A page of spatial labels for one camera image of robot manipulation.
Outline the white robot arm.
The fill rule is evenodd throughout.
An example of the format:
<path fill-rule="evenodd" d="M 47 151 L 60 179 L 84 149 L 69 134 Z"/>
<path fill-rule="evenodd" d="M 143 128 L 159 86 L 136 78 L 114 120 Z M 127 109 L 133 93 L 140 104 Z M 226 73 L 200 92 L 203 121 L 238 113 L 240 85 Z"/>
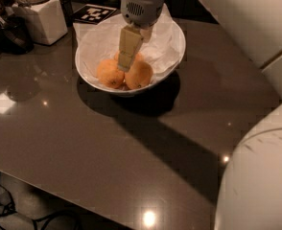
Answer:
<path fill-rule="evenodd" d="M 142 116 L 123 119 L 166 163 L 217 202 L 213 230 L 282 230 L 282 0 L 199 0 L 241 49 L 228 70 L 240 89 L 208 82 L 193 91 L 200 114 L 230 107 L 253 114 L 224 169 L 218 159 L 163 123 Z"/>

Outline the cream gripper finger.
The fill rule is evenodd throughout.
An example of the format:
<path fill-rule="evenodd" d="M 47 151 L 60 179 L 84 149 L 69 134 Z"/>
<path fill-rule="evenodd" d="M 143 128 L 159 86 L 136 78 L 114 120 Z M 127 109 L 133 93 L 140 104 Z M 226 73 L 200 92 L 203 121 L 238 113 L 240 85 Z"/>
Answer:
<path fill-rule="evenodd" d="M 140 30 L 140 34 L 143 37 L 143 42 L 144 43 L 148 43 L 151 40 L 152 33 L 153 33 L 153 28 L 152 27 Z"/>
<path fill-rule="evenodd" d="M 121 71 L 129 71 L 142 44 L 143 36 L 139 28 L 127 25 L 121 30 L 118 55 L 118 68 Z"/>

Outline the white rounded gripper body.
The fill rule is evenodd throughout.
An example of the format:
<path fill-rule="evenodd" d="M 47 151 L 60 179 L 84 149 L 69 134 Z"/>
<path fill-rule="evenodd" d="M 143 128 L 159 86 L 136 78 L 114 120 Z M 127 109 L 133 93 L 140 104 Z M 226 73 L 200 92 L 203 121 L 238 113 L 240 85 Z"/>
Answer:
<path fill-rule="evenodd" d="M 156 23 L 165 0 L 121 0 L 121 14 L 128 24 L 148 28 Z"/>

